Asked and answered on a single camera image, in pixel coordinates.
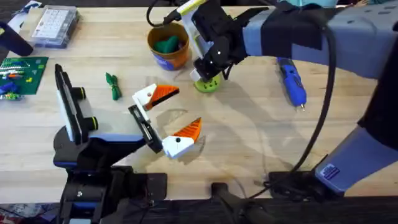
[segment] orange cup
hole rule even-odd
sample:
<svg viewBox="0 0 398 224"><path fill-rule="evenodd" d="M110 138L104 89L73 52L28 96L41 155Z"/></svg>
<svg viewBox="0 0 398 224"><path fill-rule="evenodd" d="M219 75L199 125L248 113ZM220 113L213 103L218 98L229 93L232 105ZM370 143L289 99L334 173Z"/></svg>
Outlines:
<svg viewBox="0 0 398 224"><path fill-rule="evenodd" d="M158 41L167 40L169 37L176 35L182 43L183 47L181 47L178 51L163 54L155 50L155 43ZM171 23L164 27L156 27L149 31L148 37L148 45L156 62L165 70L178 70L188 60L188 46L189 46L189 38L188 34L185 32L183 26L177 23Z"/></svg>

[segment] green object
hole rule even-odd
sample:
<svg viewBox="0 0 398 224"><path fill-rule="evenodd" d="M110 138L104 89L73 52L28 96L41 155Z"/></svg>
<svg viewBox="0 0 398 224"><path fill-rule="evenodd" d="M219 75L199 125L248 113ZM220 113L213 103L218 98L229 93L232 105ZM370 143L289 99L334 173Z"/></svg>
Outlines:
<svg viewBox="0 0 398 224"><path fill-rule="evenodd" d="M40 85L48 57L22 57L6 58L0 65L0 73L8 70L16 70L16 73L23 75L20 79L2 79L0 75L0 85L14 82L18 86L18 94L34 95Z"/></svg>
<svg viewBox="0 0 398 224"><path fill-rule="evenodd" d="M178 49L178 37L176 35L171 36L167 40L158 41L155 43L155 50L162 54L169 54L177 51Z"/></svg>
<svg viewBox="0 0 398 224"><path fill-rule="evenodd" d="M118 86L118 78L116 75L110 75L109 73L106 73L105 77L106 82L111 86L112 89L112 99L118 100L120 97L122 97L122 92Z"/></svg>
<svg viewBox="0 0 398 224"><path fill-rule="evenodd" d="M202 80L199 80L194 84L197 90L199 90L202 93L213 93L218 89L218 87L221 84L221 75L220 74L216 75L209 82L204 82Z"/></svg>

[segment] orange and white 3d printed part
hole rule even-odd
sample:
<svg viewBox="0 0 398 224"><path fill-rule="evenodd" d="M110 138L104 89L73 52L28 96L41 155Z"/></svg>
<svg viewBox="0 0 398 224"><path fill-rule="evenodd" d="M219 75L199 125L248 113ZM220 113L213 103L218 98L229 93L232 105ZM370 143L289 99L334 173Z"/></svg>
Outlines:
<svg viewBox="0 0 398 224"><path fill-rule="evenodd" d="M146 111L151 110L154 106L169 99L180 92L180 89L172 85L156 85L152 84L144 89L138 91L132 96L135 104L138 107L142 117L150 124L150 119ZM197 141L201 131L201 118L196 119L194 122L177 131L171 136L167 136L162 140L162 147L165 154L171 158L176 159L182 154L193 148L194 143Z"/></svg>

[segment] green 3d printed part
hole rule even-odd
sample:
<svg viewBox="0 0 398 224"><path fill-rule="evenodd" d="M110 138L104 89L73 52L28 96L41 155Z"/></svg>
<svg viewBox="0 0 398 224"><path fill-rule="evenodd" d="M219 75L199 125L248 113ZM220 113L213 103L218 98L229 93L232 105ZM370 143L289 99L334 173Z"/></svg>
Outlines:
<svg viewBox="0 0 398 224"><path fill-rule="evenodd" d="M221 84L221 75L218 74L213 77L209 82L199 80L195 82L195 87L202 93L213 93L216 91Z"/></svg>

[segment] black plastic bracket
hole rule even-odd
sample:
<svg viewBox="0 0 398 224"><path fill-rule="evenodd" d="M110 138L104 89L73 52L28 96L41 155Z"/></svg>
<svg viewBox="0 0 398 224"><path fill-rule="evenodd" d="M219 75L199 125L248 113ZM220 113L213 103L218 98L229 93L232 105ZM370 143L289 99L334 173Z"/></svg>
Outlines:
<svg viewBox="0 0 398 224"><path fill-rule="evenodd" d="M289 178L286 178L287 174L289 172L270 172L268 174L270 183L285 179L270 189L273 198L287 199L294 202L307 200L322 202L344 196L335 194L321 183L314 176L313 171L297 171L289 174Z"/></svg>

